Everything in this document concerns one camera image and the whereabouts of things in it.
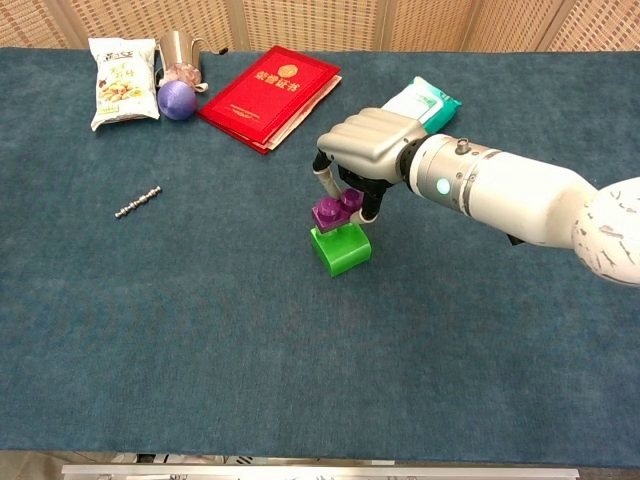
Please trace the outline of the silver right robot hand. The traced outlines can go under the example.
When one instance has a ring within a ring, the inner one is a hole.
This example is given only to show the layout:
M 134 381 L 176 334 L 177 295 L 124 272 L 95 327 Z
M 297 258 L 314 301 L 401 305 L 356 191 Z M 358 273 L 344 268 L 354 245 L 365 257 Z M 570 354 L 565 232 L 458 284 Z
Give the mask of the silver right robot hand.
M 312 168 L 326 193 L 341 197 L 331 166 L 338 166 L 340 178 L 363 193 L 353 224 L 375 221 L 387 189 L 403 181 L 398 158 L 407 146 L 416 146 L 427 137 L 422 124 L 413 118 L 382 108 L 368 107 L 348 117 L 322 134 Z

